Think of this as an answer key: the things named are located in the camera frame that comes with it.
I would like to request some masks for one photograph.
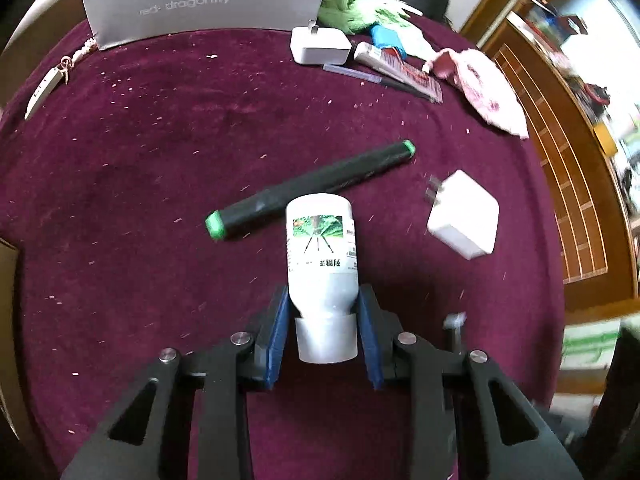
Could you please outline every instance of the white charger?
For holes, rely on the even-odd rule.
[[[431,182],[438,190],[427,190],[433,200],[427,230],[467,260],[494,252],[498,201],[462,170]]]
[[[301,65],[345,64],[351,50],[351,42],[337,28],[318,27],[315,20],[308,27],[296,27],[291,31],[291,53]]]

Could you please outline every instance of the blue gripper pad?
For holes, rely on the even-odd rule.
[[[376,390],[382,388],[384,376],[382,373],[382,360],[378,338],[373,327],[373,320],[367,307],[367,297],[373,294],[370,286],[361,286],[360,293],[356,299],[358,310],[358,331],[360,332],[360,343],[364,352],[364,362],[367,367],[367,377]]]
[[[280,365],[282,364],[282,353],[284,352],[284,343],[287,340],[287,330],[289,329],[289,313],[291,312],[291,299],[289,297],[289,287],[286,286],[282,290],[280,304],[273,322],[273,331],[269,339],[267,348],[266,370],[264,374],[264,383],[268,389],[278,380],[280,374]]]

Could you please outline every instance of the black marker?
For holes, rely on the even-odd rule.
[[[282,213],[287,204],[299,196],[331,193],[352,186],[411,159],[414,153],[414,144],[410,140],[404,140],[386,148],[341,160],[277,186],[268,187],[229,207],[214,211],[205,220],[205,225],[215,240],[244,233],[247,225],[266,216]]]

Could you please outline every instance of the pink cloth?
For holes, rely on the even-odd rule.
[[[445,48],[422,67],[461,89],[480,116],[501,130],[528,139],[527,120],[502,71],[479,50]]]

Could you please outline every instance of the velvet table cover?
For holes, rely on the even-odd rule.
[[[417,23],[436,49],[471,47]],[[89,37],[87,23],[72,30],[0,123],[0,235],[22,251],[28,402],[60,470],[162,348],[188,352],[229,337],[286,284],[284,220],[214,242],[210,211],[399,139],[415,143],[411,163],[343,193],[360,282],[437,346],[445,315],[466,312],[467,347],[549,402],[563,328],[560,248],[528,140],[486,126],[446,83],[443,104],[431,104],[299,66],[289,34],[265,30],[95,52],[24,122],[40,79]],[[500,205],[494,253],[472,261],[425,230],[429,176],[458,169]],[[290,338],[275,390],[248,398],[255,477],[399,479],[408,401],[401,389],[374,392],[361,356],[303,364]]]

